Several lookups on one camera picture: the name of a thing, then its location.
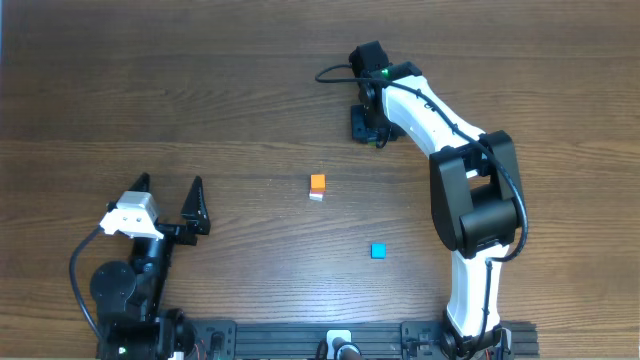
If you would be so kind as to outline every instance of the tabletop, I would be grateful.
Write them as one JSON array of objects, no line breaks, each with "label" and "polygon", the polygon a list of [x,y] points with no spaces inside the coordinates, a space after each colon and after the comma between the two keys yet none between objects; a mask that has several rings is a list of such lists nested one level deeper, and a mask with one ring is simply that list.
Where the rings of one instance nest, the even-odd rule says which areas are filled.
[{"label": "tabletop", "polygon": [[[95,355],[69,257],[142,172],[174,219],[200,175],[212,217],[175,250],[166,307],[439,319],[451,258],[428,159],[409,138],[352,141],[357,87],[313,79],[372,40],[514,140],[531,230],[502,269],[501,317],[537,324],[544,357],[638,356],[640,2],[8,0],[2,14],[0,356]],[[130,247],[101,236],[81,255],[92,311],[93,271]]]}]

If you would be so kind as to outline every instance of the blue object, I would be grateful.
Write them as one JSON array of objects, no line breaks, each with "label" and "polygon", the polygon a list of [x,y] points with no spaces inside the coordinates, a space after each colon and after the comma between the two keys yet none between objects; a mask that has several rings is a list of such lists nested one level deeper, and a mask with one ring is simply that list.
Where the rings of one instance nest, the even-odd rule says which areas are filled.
[{"label": "blue object", "polygon": [[371,244],[371,258],[384,259],[387,257],[387,244]]}]

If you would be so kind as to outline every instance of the wood grain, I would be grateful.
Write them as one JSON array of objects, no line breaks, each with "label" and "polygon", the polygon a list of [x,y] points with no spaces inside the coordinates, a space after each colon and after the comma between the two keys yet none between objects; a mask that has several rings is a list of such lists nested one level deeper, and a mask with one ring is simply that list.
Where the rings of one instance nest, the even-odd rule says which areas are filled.
[{"label": "wood grain", "polygon": [[[201,175],[213,216],[176,250],[166,306],[245,323],[439,317],[451,270],[427,159],[407,139],[353,143],[356,89],[313,82],[374,39],[515,140],[531,234],[503,271],[502,318],[538,324],[545,357],[639,355],[640,2],[7,0],[2,13],[0,356],[94,355],[68,258],[142,171],[170,216]],[[317,172],[323,203],[306,197]],[[385,261],[369,259],[376,241]],[[129,247],[87,248],[85,296]]]}]

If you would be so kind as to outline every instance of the orange cube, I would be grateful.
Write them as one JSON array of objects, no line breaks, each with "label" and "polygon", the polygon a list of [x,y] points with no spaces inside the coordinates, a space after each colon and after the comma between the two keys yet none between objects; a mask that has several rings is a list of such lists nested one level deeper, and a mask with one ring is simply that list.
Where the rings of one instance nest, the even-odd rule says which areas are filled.
[{"label": "orange cube", "polygon": [[311,192],[323,193],[327,190],[324,174],[311,175]]}]

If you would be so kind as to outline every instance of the white arm segment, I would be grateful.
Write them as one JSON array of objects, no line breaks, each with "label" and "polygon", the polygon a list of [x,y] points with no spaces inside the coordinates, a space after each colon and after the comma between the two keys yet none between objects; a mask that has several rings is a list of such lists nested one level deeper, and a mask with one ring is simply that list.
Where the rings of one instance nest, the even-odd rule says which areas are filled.
[{"label": "white arm segment", "polygon": [[[482,328],[482,308],[484,307],[484,294],[487,286],[488,257],[503,257],[507,254],[509,246],[500,244],[482,250],[473,259],[465,259],[459,251],[451,253],[451,299],[447,305],[447,316],[451,323],[462,336],[478,336]],[[500,282],[500,269],[502,263],[492,262],[491,292],[489,293],[489,317],[485,330],[491,331],[500,323],[498,315],[498,283]]]},{"label": "white arm segment", "polygon": [[[395,81],[412,89],[420,89],[423,94],[447,114],[458,128],[474,139],[484,134],[481,129],[469,125],[440,100],[429,87],[424,76],[407,76]],[[425,107],[425,101],[405,90],[388,86],[382,89],[384,113],[392,123],[400,126],[415,141],[427,157],[445,146],[459,147],[468,142],[442,120],[435,111]],[[467,172],[467,177],[478,175],[475,170]],[[477,336],[482,327],[482,308],[487,284],[487,257],[502,257],[509,247],[495,245],[480,251],[473,259],[465,259],[460,252],[451,253],[453,284],[451,299],[447,305],[447,316],[462,336]],[[494,262],[491,272],[491,293],[489,297],[489,317],[486,330],[490,331],[500,322],[496,303],[501,263]]]},{"label": "white arm segment", "polygon": [[[458,128],[474,139],[484,134],[481,129],[469,125],[456,115],[445,103],[440,100],[429,87],[424,76],[407,76],[394,81],[412,89],[420,89],[423,94],[435,102],[442,111],[458,125]],[[382,89],[382,106],[384,114],[392,123],[400,126],[416,144],[420,150],[429,157],[436,151],[449,145],[459,147],[467,144],[467,141],[453,134],[451,128],[442,120],[438,113],[425,107],[423,99],[414,94],[396,87],[388,86]],[[469,171],[467,177],[476,176],[475,170]]]}]

